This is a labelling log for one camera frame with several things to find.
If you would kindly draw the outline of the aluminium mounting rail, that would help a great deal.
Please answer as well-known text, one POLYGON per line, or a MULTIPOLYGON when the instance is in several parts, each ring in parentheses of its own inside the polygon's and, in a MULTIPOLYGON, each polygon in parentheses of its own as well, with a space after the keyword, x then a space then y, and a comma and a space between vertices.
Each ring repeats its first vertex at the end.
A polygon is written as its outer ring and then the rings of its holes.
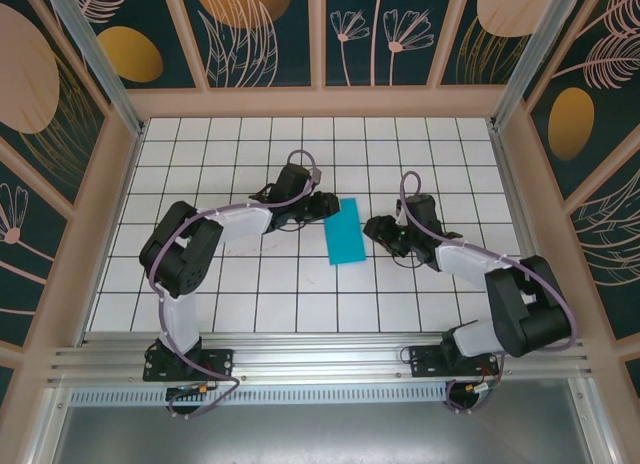
MULTIPOLYGON (((47 379, 59 385, 138 385, 154 333, 90 332, 78 347, 55 350, 47 379)), ((407 382, 411 346, 433 333, 207 333, 208 348, 234 352, 233 375, 246 384, 407 382)))

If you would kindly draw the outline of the aluminium frame bar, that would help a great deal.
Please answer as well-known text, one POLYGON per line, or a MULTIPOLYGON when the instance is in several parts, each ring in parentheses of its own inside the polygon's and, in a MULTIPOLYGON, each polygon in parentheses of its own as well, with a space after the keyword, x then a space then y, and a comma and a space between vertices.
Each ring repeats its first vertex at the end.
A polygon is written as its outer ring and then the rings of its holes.
POLYGON ((37 408, 23 464, 53 464, 74 389, 46 388, 37 408))
POLYGON ((622 464, 595 381, 571 378, 568 384, 592 463, 622 464))

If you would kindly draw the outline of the grey metal panel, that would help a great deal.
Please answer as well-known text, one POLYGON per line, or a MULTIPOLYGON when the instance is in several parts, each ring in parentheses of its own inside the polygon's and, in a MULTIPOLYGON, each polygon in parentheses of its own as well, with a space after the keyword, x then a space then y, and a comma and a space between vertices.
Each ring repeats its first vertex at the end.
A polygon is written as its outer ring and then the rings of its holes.
POLYGON ((54 464, 594 464, 562 381, 501 386, 474 414, 443 404, 74 408, 54 464))

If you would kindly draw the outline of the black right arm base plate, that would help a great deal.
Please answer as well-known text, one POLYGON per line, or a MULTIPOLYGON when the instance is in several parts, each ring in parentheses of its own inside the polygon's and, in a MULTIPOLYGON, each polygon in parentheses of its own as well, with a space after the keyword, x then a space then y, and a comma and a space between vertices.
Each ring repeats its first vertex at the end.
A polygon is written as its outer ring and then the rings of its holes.
POLYGON ((463 356, 457 349, 445 345, 411 346, 409 364, 415 378, 470 378, 496 376, 498 359, 493 354, 463 356))

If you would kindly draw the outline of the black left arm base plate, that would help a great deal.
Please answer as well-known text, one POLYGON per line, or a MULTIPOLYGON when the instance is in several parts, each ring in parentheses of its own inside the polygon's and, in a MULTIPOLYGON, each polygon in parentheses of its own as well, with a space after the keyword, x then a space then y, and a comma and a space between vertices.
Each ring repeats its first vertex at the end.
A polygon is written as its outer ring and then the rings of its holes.
MULTIPOLYGON (((196 359, 198 366, 208 372, 229 377, 232 372, 233 351, 204 349, 196 359)), ((164 350, 149 350, 145 355, 142 371, 144 382, 200 382, 213 377, 185 364, 173 353, 164 350)))

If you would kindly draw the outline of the aluminium side rail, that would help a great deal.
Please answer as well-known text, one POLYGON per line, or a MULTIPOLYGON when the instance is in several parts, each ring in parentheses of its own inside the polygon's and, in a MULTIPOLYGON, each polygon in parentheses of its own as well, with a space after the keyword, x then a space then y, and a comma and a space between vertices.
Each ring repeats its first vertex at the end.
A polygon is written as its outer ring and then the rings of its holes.
POLYGON ((494 130, 489 135, 506 186, 516 239, 524 246, 519 260, 502 258, 500 267, 485 277, 493 330, 504 350, 513 356, 536 349, 550 350, 556 342, 572 336, 575 319, 549 263, 531 253, 533 242, 524 205, 502 139, 494 130))

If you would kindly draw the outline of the aluminium corner post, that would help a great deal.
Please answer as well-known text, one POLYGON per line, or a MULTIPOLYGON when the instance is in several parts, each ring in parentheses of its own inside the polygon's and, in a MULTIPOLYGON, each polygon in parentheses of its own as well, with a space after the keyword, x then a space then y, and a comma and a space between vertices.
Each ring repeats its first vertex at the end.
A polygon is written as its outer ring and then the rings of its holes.
POLYGON ((74 42, 82 51, 89 67, 94 71, 102 88, 111 99, 126 127, 139 137, 143 131, 143 121, 129 99, 119 76, 111 66, 96 34, 82 15, 76 0, 49 0, 58 12, 62 22, 74 42))
POLYGON ((549 0, 534 27, 524 51, 507 81, 506 87, 487 121, 489 131, 497 134, 510 119, 527 87, 550 49, 558 40, 565 23, 575 8, 580 8, 579 0, 549 0))

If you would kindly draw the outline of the teal cloth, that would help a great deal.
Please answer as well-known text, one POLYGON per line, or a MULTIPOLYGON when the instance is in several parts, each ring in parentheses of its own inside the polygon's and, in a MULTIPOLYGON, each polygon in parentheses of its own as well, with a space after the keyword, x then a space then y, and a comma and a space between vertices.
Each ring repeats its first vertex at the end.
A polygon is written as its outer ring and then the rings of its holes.
POLYGON ((366 260, 355 198, 340 200, 340 211, 324 221, 324 230, 330 265, 338 266, 366 260))

